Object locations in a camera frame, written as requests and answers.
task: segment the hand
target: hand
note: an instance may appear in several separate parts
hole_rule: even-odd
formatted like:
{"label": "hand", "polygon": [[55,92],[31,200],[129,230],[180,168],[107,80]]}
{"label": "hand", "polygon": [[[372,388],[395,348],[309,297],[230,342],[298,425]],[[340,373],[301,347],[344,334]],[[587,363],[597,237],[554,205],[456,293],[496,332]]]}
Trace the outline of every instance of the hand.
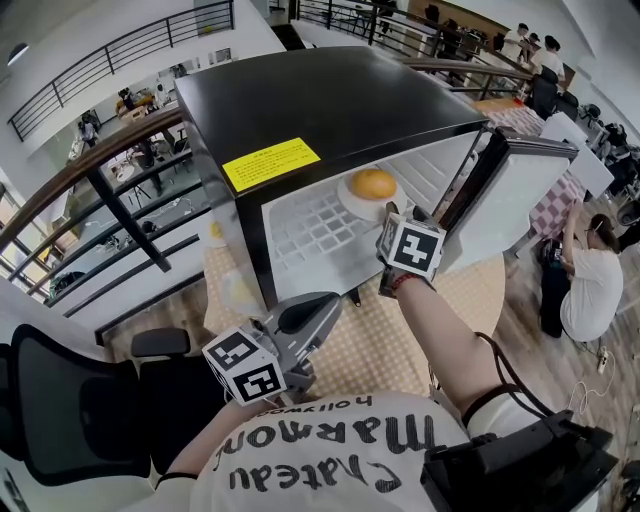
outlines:
{"label": "hand", "polygon": [[571,205],[571,210],[569,211],[569,217],[567,218],[567,222],[575,223],[580,217],[582,213],[582,201],[580,199],[574,199],[573,204]]}

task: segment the wrist strap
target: wrist strap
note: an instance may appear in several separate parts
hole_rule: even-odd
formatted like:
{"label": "wrist strap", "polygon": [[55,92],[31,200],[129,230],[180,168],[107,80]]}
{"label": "wrist strap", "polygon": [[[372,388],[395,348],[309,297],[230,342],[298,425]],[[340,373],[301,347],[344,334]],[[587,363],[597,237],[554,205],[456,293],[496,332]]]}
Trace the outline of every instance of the wrist strap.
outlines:
{"label": "wrist strap", "polygon": [[391,289],[395,292],[402,283],[404,283],[405,281],[408,281],[409,279],[422,279],[422,278],[416,274],[402,274],[399,278],[397,278],[391,284]]}
{"label": "wrist strap", "polygon": [[394,295],[396,290],[400,287],[400,285],[405,281],[408,281],[409,279],[419,279],[420,281],[425,283],[429,288],[431,288],[434,292],[438,293],[438,290],[436,290],[435,286],[433,286],[428,279],[425,279],[424,277],[419,276],[417,274],[407,273],[407,274],[402,274],[391,284],[391,290],[394,292]]}

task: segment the black lettering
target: black lettering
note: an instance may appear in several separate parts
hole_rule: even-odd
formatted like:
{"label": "black lettering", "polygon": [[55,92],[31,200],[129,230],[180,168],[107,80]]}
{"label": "black lettering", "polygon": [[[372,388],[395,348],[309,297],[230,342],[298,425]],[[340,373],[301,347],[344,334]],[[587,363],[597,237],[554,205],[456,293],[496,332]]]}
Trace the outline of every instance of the black lettering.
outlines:
{"label": "black lettering", "polygon": [[240,433],[238,434],[238,445],[234,448],[232,444],[233,444],[233,440],[231,438],[228,438],[222,445],[222,448],[220,448],[216,452],[216,457],[218,457],[218,462],[216,463],[216,467],[213,468],[213,471],[216,471],[220,466],[220,459],[222,457],[222,453],[227,453],[231,455],[242,449],[242,445],[244,444],[244,430],[241,430]]}
{"label": "black lettering", "polygon": [[362,398],[361,396],[357,396],[356,403],[359,405],[367,404],[369,407],[371,407],[373,405],[373,398],[371,397],[371,395],[365,396],[364,398]]}
{"label": "black lettering", "polygon": [[391,453],[396,455],[404,453],[407,448],[414,452],[433,448],[433,419],[431,416],[424,417],[424,442],[418,440],[418,429],[416,428],[416,417],[409,414],[405,418],[405,429],[407,432],[407,444],[401,444],[398,439],[398,418],[386,418],[387,422],[387,446]]}
{"label": "black lettering", "polygon": [[333,486],[338,483],[336,479],[333,478],[333,474],[336,472],[336,469],[338,469],[338,463],[335,459],[329,457],[325,462],[320,462],[318,469],[320,473],[322,473],[322,478],[324,478],[327,485]]}
{"label": "black lettering", "polygon": [[364,476],[362,476],[362,470],[360,469],[360,460],[358,459],[357,455],[349,456],[349,468],[347,468],[347,466],[344,465],[344,462],[342,462],[339,458],[336,457],[336,460],[338,461],[338,464],[342,466],[342,469],[344,469],[344,472],[347,475],[349,475],[351,478],[355,478],[356,480],[360,480],[364,485],[369,485],[364,479]]}
{"label": "black lettering", "polygon": [[[258,435],[264,432],[264,440],[258,441]],[[247,443],[254,448],[264,448],[269,446],[276,437],[276,431],[271,427],[258,427],[247,436]]]}
{"label": "black lettering", "polygon": [[334,441],[336,443],[344,443],[344,423],[341,421],[335,427],[332,427],[328,423],[320,423],[318,425],[320,432],[316,435],[320,439],[326,439],[327,441]]}
{"label": "black lettering", "polygon": [[260,492],[267,492],[267,488],[264,485],[267,478],[271,476],[271,468],[269,466],[262,466],[260,469],[252,469],[250,471],[253,483]]}
{"label": "black lettering", "polygon": [[280,478],[288,477],[289,480],[280,482],[280,489],[288,489],[292,485],[295,485],[298,480],[300,480],[300,473],[296,468],[292,468],[291,466],[286,466],[284,464],[280,464],[276,466],[276,475]]}
{"label": "black lettering", "polygon": [[374,468],[384,469],[387,473],[389,473],[389,476],[392,478],[392,480],[382,480],[382,479],[376,480],[376,483],[374,485],[376,490],[379,493],[386,494],[388,492],[395,491],[398,487],[402,485],[402,482],[396,476],[396,474],[384,464],[380,464],[379,462],[374,462],[373,464],[371,462],[367,462],[367,464],[369,464],[369,466],[372,466]]}
{"label": "black lettering", "polygon": [[322,487],[322,484],[318,482],[318,477],[316,476],[316,470],[313,466],[309,466],[309,464],[305,464],[300,469],[307,474],[307,478],[308,478],[308,480],[302,481],[303,484],[307,484],[314,491],[318,487]]}
{"label": "black lettering", "polygon": [[220,467],[220,458],[222,457],[223,448],[224,446],[221,446],[220,449],[216,452],[216,457],[218,457],[218,460],[216,461],[216,467],[214,467],[212,471],[217,471]]}
{"label": "black lettering", "polygon": [[376,442],[376,438],[371,435],[375,429],[377,429],[382,422],[378,418],[367,418],[366,420],[356,421],[353,424],[353,429],[358,433],[363,443],[371,444]]}
{"label": "black lettering", "polygon": [[251,487],[251,484],[249,483],[249,475],[247,474],[247,472],[242,468],[238,468],[229,473],[229,489],[236,488],[236,473],[240,475],[240,483],[242,484],[243,489],[248,489],[249,487]]}
{"label": "black lettering", "polygon": [[297,421],[289,422],[289,430],[287,428],[286,422],[280,420],[278,422],[278,426],[280,427],[280,434],[282,435],[282,440],[286,443],[295,443],[298,439],[306,439],[311,435],[311,429],[313,428],[311,425],[303,425],[300,427],[300,423]]}

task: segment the person in white shirt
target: person in white shirt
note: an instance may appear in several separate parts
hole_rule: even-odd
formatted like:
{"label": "person in white shirt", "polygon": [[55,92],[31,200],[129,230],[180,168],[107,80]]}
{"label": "person in white shirt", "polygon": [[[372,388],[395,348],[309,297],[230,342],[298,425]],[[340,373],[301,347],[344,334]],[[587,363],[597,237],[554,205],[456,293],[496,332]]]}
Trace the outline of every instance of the person in white shirt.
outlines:
{"label": "person in white shirt", "polygon": [[164,85],[158,84],[158,86],[156,87],[155,100],[156,100],[156,107],[157,108],[162,108],[169,101],[171,101],[170,98],[169,98],[169,95],[164,90]]}
{"label": "person in white shirt", "polygon": [[571,339],[587,342],[602,336],[613,320],[622,297],[623,277],[618,239],[606,215],[594,215],[589,222],[587,250],[573,247],[581,209],[582,203],[576,202],[567,219],[563,268],[544,269],[540,320],[549,336],[560,338],[564,329]]}
{"label": "person in white shirt", "polygon": [[540,49],[536,54],[531,57],[531,71],[534,74],[542,73],[542,66],[549,68],[556,75],[558,75],[558,82],[564,81],[564,64],[558,52],[560,51],[560,43],[552,36],[546,36],[544,38],[544,49]]}
{"label": "person in white shirt", "polygon": [[[538,417],[518,405],[523,395],[502,384],[489,343],[443,297],[397,269],[392,282],[461,421],[427,397],[391,391],[280,408],[232,401],[177,456],[155,494],[127,512],[441,510],[421,483],[427,450],[507,436]],[[596,502],[597,493],[588,509]]]}
{"label": "person in white shirt", "polygon": [[514,62],[518,62],[520,52],[524,48],[524,36],[529,33],[529,27],[526,24],[520,23],[517,30],[510,30],[507,35],[504,36],[504,46],[502,47],[502,55],[509,58]]}

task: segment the black fridge top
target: black fridge top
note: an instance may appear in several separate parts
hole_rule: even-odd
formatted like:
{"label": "black fridge top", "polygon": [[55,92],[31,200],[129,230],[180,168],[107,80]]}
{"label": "black fridge top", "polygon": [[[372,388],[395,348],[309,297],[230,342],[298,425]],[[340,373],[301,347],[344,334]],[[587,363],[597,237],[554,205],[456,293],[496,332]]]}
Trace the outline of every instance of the black fridge top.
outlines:
{"label": "black fridge top", "polygon": [[327,177],[480,129],[481,113],[407,66],[367,47],[275,53],[179,79],[185,118],[222,170],[240,157],[302,139],[319,157],[266,180],[320,170]]}

